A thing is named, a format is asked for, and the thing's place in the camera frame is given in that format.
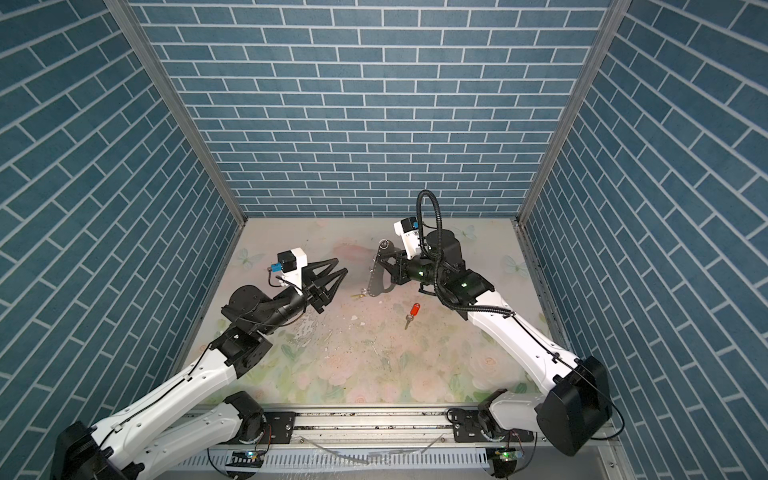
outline brick wallpaper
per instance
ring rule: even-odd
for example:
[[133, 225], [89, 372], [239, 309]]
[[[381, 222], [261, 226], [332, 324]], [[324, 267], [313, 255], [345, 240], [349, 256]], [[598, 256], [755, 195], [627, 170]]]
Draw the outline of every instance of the brick wallpaper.
[[638, 478], [768, 478], [767, 26], [634, 0], [531, 217]]
[[36, 478], [170, 373], [235, 225], [101, 0], [0, 12], [0, 478]]
[[511, 217], [608, 3], [131, 4], [249, 216]]

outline robotic arm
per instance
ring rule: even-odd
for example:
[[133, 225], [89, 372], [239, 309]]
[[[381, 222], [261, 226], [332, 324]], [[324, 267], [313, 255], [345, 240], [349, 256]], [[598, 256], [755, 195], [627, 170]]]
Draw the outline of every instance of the robotic arm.
[[237, 289], [221, 309], [230, 327], [208, 344], [197, 361], [92, 427], [76, 422], [59, 435], [51, 478], [151, 480], [217, 443], [258, 442], [266, 419], [261, 406], [245, 392], [226, 397], [206, 415], [166, 428], [252, 369], [272, 347], [265, 335], [296, 322], [308, 306], [321, 313], [347, 274], [346, 268], [333, 272], [339, 263], [335, 258], [307, 264], [300, 248], [279, 253], [277, 260], [270, 278], [281, 273], [277, 279], [286, 289], [274, 298], [253, 285]]
[[[423, 197], [431, 200], [435, 211], [435, 227], [427, 235]], [[444, 306], [485, 331], [525, 368], [544, 394], [520, 396], [498, 390], [478, 407], [483, 434], [498, 440], [512, 429], [541, 432], [561, 452], [575, 455], [611, 417], [607, 370], [593, 356], [581, 360], [557, 345], [515, 313], [482, 275], [466, 268], [461, 244], [453, 232], [442, 228], [440, 207], [431, 191], [419, 193], [416, 217], [394, 226], [405, 249], [381, 241], [369, 295], [414, 280], [419, 292], [437, 296]], [[388, 288], [383, 286], [385, 271], [390, 275]]]

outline floral table surface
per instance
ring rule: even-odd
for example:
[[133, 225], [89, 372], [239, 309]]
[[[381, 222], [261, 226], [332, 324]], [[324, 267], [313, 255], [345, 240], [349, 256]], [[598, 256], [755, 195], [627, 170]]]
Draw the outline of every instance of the floral table surface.
[[[396, 219], [253, 219], [198, 330], [187, 362], [228, 325], [221, 315], [232, 292], [253, 284], [270, 296], [267, 267], [280, 251], [302, 247], [308, 261], [338, 257], [349, 274], [323, 313], [268, 336], [274, 347], [245, 376], [211, 396], [239, 390], [263, 404], [478, 402], [497, 388], [534, 392], [525, 371], [490, 336], [407, 283], [377, 297], [356, 298], [368, 285], [379, 240], [394, 240]], [[531, 324], [548, 334], [509, 220], [446, 219], [462, 243], [467, 267], [479, 272]], [[405, 329], [407, 312], [420, 303]]]

